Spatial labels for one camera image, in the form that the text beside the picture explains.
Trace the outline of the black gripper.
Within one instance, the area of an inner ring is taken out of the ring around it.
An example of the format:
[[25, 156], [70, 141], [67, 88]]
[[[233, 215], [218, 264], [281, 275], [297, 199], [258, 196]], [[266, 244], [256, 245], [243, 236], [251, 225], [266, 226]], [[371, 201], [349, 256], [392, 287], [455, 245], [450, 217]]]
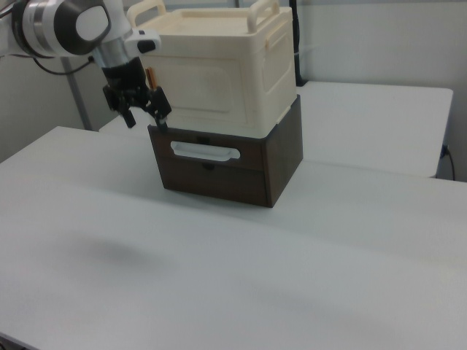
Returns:
[[167, 117], [171, 113], [171, 105], [162, 87], [148, 88], [140, 58], [133, 58], [120, 66], [103, 68], [102, 71], [107, 80], [107, 85], [103, 87], [107, 104], [112, 111], [122, 116], [128, 128], [133, 128], [136, 121], [124, 92], [142, 95], [141, 109], [155, 120], [160, 132], [167, 132]]

